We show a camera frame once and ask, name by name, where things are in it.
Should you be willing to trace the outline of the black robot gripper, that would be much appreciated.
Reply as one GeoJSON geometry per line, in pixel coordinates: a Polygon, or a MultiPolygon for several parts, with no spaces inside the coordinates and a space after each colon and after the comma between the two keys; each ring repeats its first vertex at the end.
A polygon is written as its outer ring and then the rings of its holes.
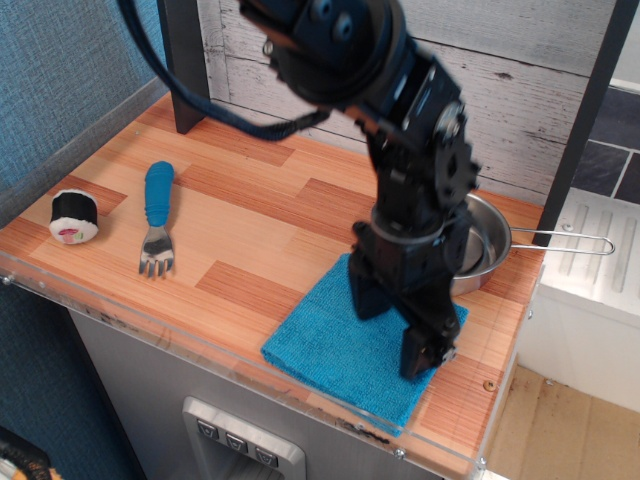
{"type": "Polygon", "coordinates": [[[453,360],[460,321],[450,288],[462,268],[471,221],[458,211],[440,231],[419,237],[391,232],[374,221],[353,225],[356,243],[348,263],[352,303],[360,320],[396,308],[407,323],[400,374],[413,380],[453,360]]]}

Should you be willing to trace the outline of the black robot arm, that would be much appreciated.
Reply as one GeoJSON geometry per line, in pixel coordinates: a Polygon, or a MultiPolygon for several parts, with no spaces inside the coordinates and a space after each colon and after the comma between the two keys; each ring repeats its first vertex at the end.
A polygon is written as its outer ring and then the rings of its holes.
{"type": "Polygon", "coordinates": [[[440,366],[460,330],[450,289],[479,172],[460,87],[417,46],[396,1],[244,1],[240,11],[266,34],[281,81],[365,134],[377,197],[370,220],[353,227],[354,308],[361,319],[390,308],[405,318],[404,378],[440,366]]]}

